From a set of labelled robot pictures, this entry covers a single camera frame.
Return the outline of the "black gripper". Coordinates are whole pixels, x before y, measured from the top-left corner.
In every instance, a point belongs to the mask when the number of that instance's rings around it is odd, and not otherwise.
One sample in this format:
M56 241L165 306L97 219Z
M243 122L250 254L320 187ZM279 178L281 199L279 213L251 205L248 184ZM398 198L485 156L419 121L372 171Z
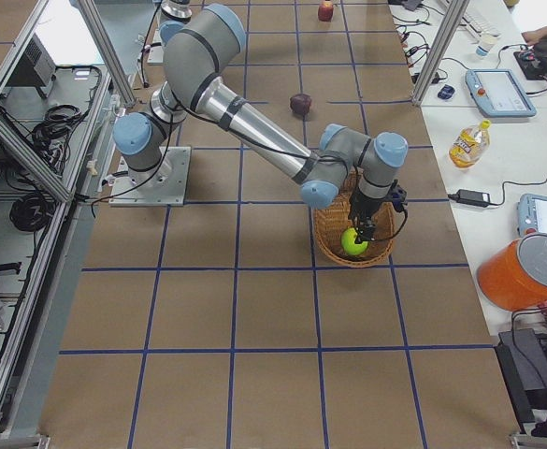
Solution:
M402 212L407 204L407 192L397 183L391 181L386 185L378 185L369 180L359 180L350 196L350 212L356 243L371 242L374 238L376 225L373 216L383 203L389 202L396 211Z

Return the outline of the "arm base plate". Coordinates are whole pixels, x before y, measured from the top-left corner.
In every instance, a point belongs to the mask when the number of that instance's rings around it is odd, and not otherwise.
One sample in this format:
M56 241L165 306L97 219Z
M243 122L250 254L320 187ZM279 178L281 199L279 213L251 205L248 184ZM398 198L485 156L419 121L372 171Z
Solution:
M151 44L146 57L146 62L149 65L161 65L163 63L163 56L164 48L162 46L162 40L159 31L156 30L151 38Z
M147 172L130 169L123 156L119 169L124 176L115 179L111 198L112 207L182 207L190 168L192 148L160 147L165 160L157 168Z

